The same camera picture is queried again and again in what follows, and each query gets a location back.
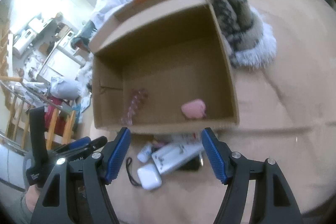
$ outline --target plastic bag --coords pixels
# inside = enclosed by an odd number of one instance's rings
[[[20,83],[11,82],[13,85],[10,86],[12,90],[17,92],[20,96],[24,97],[26,102],[33,105],[34,107],[44,106],[44,103],[34,94],[29,92],[24,86]]]
[[[45,83],[24,82],[25,86],[35,90],[37,93],[47,92],[48,86]]]
[[[52,96],[63,100],[75,100],[81,92],[81,84],[76,80],[64,77],[52,77],[50,80],[50,93]]]

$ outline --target red cloth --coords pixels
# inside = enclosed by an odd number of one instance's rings
[[[55,105],[61,105],[61,103],[63,102],[62,100],[51,96],[49,98]],[[54,112],[55,107],[49,105],[48,106],[48,111],[46,112],[46,114],[44,114],[44,126],[47,130],[49,130],[49,126],[50,126],[50,122],[51,122],[51,117],[53,116],[53,112]],[[63,132],[64,132],[64,127],[65,127],[65,120],[63,117],[58,117],[57,121],[56,121],[56,125],[55,125],[55,130],[54,133],[59,135],[59,136],[63,136]]]

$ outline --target blue gripper pad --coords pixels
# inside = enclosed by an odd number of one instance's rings
[[[131,144],[131,132],[128,128],[122,128],[113,142],[115,148],[108,159],[107,171],[105,175],[105,183],[110,184],[116,179],[124,158],[126,156],[129,145]]]
[[[216,178],[219,179],[223,184],[227,184],[228,177],[225,173],[225,163],[213,142],[214,138],[216,141],[218,141],[216,136],[211,130],[208,131],[207,129],[204,129],[201,133],[201,138],[203,147],[208,155],[212,170],[214,171]]]
[[[69,143],[69,150],[79,148],[81,146],[87,145],[89,142],[91,142],[90,137],[84,137],[79,140],[76,140],[72,143]]]

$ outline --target pink sponge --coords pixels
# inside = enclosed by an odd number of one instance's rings
[[[182,105],[181,110],[188,119],[202,119],[205,117],[206,106],[201,99],[196,99]]]

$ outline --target open cardboard box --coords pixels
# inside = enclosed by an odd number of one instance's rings
[[[225,44],[209,0],[134,0],[90,42],[96,128],[118,131],[132,89],[148,99],[128,126],[132,133],[189,133],[239,122]],[[181,105],[202,99],[203,120]]]

